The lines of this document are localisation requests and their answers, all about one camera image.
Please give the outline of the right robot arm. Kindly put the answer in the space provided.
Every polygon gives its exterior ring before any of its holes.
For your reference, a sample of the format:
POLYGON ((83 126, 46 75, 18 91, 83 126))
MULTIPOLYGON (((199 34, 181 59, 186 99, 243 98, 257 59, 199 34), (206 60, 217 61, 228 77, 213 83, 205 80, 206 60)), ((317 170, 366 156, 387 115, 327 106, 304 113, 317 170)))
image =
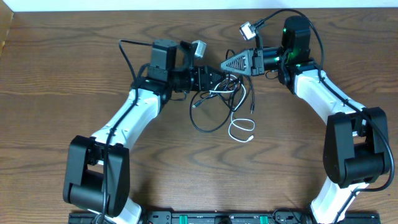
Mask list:
POLYGON ((277 72, 290 92, 307 102, 326 125, 323 166, 326 180, 320 193, 301 217, 302 223, 339 223, 361 192, 382 191, 374 182, 387 175, 390 185, 395 163, 388 141, 387 117, 379 108, 367 108, 340 90, 327 76, 323 62, 310 56, 310 39, 318 37, 310 19, 298 11, 286 18, 282 43, 266 47, 259 31, 266 19, 239 28, 254 48, 225 60, 221 68, 255 77, 277 72))

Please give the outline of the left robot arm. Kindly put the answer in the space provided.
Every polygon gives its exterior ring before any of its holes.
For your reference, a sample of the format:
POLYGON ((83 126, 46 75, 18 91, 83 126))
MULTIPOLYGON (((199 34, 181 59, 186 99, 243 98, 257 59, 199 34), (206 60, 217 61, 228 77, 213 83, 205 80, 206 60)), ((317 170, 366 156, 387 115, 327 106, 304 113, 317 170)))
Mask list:
POLYGON ((225 74, 207 65, 206 43, 159 39, 150 45, 150 62, 139 71, 127 100, 116 114, 90 137, 75 136, 68 150, 63 200, 89 211, 78 223, 138 223, 142 208, 129 198, 129 154, 145 127, 162 111, 172 93, 208 91, 225 74))

